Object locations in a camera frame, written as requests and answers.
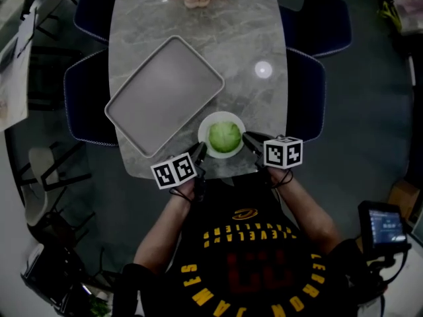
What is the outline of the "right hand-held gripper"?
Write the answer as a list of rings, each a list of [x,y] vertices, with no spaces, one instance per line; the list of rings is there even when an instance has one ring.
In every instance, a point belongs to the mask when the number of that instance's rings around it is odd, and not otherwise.
[[[263,156],[264,166],[287,170],[303,163],[301,139],[247,131],[243,134],[243,143],[256,156]]]

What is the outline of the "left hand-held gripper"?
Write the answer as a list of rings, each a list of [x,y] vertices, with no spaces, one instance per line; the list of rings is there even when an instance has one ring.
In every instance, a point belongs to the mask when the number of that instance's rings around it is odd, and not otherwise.
[[[204,142],[196,143],[174,158],[151,166],[151,171],[160,190],[175,188],[194,178],[201,178],[205,172],[199,167],[206,155],[208,147]]]

